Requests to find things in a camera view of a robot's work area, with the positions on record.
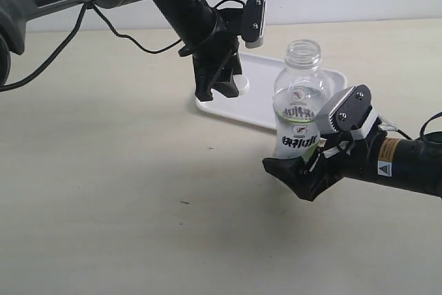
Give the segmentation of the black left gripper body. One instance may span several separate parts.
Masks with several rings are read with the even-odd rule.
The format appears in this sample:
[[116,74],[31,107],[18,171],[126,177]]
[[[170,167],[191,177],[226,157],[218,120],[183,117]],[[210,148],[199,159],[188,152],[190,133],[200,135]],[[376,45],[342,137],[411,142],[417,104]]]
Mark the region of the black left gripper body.
[[221,67],[238,50],[245,7],[183,6],[177,10],[178,54],[195,67]]

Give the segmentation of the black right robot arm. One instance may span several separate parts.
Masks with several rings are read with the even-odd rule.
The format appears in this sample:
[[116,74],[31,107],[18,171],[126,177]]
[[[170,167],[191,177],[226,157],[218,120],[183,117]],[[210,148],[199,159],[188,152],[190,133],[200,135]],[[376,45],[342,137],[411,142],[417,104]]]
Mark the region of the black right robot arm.
[[330,135],[325,147],[315,149],[308,161],[265,158],[263,167],[298,198],[310,202],[344,178],[441,196],[441,132],[407,140],[372,129],[363,140],[347,142],[347,137]]

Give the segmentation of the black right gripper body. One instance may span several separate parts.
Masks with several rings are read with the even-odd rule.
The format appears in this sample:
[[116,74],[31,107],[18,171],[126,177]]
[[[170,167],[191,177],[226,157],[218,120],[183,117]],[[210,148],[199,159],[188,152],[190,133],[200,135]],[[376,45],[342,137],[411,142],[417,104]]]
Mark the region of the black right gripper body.
[[385,131],[372,129],[363,140],[345,134],[328,140],[300,164],[300,198],[312,202],[344,178],[375,183],[376,159],[386,138]]

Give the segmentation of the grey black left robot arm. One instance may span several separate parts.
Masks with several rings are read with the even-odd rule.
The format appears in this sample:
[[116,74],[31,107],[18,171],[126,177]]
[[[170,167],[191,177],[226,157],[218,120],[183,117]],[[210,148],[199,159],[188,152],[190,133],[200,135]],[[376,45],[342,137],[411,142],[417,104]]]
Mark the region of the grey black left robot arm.
[[[47,60],[27,77],[8,83],[11,56],[25,49],[29,21],[79,6],[79,16],[87,10],[101,14],[143,0],[1,0],[1,90],[11,91],[38,77],[66,47],[61,43]],[[226,14],[206,0],[152,0],[179,37],[180,56],[191,56],[195,74],[195,96],[211,101],[218,92],[227,98],[239,96],[235,76],[242,70],[238,56],[238,36],[229,30]]]

